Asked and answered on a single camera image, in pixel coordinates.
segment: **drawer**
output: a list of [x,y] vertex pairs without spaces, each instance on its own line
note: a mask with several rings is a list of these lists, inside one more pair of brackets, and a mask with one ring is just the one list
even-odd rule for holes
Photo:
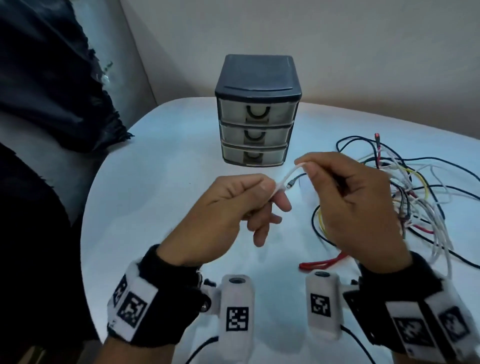
[[290,139],[291,126],[266,128],[264,126],[241,126],[220,123],[220,137],[227,144],[236,146],[286,147]]
[[232,124],[290,125],[295,120],[298,102],[247,104],[217,99],[218,118]]
[[287,156],[287,147],[248,148],[222,142],[222,155],[227,163],[247,167],[273,167],[283,164]]

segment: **white sensor device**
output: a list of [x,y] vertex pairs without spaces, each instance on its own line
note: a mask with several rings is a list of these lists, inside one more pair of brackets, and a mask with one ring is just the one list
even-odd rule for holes
[[319,340],[338,340],[342,336],[343,311],[338,274],[313,270],[305,278],[307,319],[312,335]]
[[218,315],[218,351],[232,362],[246,362],[253,350],[255,290],[245,275],[223,277],[219,288],[203,285],[212,304],[207,315]]

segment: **table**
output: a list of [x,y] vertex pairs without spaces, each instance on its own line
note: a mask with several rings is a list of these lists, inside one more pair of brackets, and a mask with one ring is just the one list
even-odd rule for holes
[[[85,208],[81,260],[84,288],[93,322],[102,340],[107,324],[107,301],[127,265],[159,243],[183,218],[197,198],[220,175],[265,173],[280,180],[293,160],[310,151],[331,151],[348,135],[382,141],[405,158],[436,156],[480,174],[480,141],[432,127],[384,116],[335,107],[301,103],[285,164],[275,168],[248,168],[223,161],[213,97],[183,98],[157,107],[137,122],[135,137],[111,151],[98,172]],[[352,157],[369,153],[357,143],[345,152]],[[480,194],[480,183],[470,175],[448,168],[444,183]],[[202,268],[204,278],[220,282],[225,274],[249,275],[256,289],[255,342],[249,363],[368,363],[361,348],[347,335],[337,342],[315,342],[306,326],[305,274],[298,263],[324,260],[336,251],[319,242],[310,226],[317,202],[307,199],[308,179],[288,191],[293,209],[280,213],[284,221],[273,226],[263,248],[252,243],[242,226],[231,250]],[[447,226],[456,251],[480,262],[480,204],[454,196],[445,206]],[[430,248],[413,237],[411,248],[428,256]],[[435,268],[446,272],[444,258]],[[344,282],[356,278],[351,259],[332,267]],[[480,272],[454,260],[454,283],[480,323]],[[349,311],[345,326],[366,345],[377,363],[391,363],[389,352],[371,346]],[[174,363],[185,363],[190,353],[216,334],[217,318],[200,316],[178,345]],[[222,363],[217,344],[206,347],[197,363]]]

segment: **white wall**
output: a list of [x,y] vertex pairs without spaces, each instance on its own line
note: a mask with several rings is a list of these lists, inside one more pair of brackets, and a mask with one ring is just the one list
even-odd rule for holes
[[122,0],[158,103],[228,53],[290,54],[303,100],[480,138],[478,0]]

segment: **finger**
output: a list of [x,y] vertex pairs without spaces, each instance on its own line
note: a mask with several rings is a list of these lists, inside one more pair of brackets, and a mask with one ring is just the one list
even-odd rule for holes
[[367,168],[356,160],[338,152],[307,153],[295,160],[295,164],[304,162],[314,162],[324,170],[343,178],[349,178],[363,173],[365,168]]
[[267,203],[260,210],[255,212],[247,222],[247,229],[250,231],[256,231],[261,226],[270,222],[270,216],[272,215],[272,204]]
[[331,174],[313,162],[307,162],[303,169],[312,181],[322,207],[335,207],[345,204]]
[[279,223],[281,223],[283,220],[283,218],[279,215],[275,215],[275,214],[271,214],[270,215],[270,223],[271,224],[276,224],[278,225]]
[[253,233],[253,243],[259,248],[265,244],[270,224],[263,225],[260,229]]
[[285,191],[278,191],[270,200],[284,212],[289,212],[292,209],[292,204],[285,194]]
[[274,190],[275,181],[265,177],[260,183],[232,198],[230,200],[230,211],[242,218],[249,211],[258,210],[265,206]]

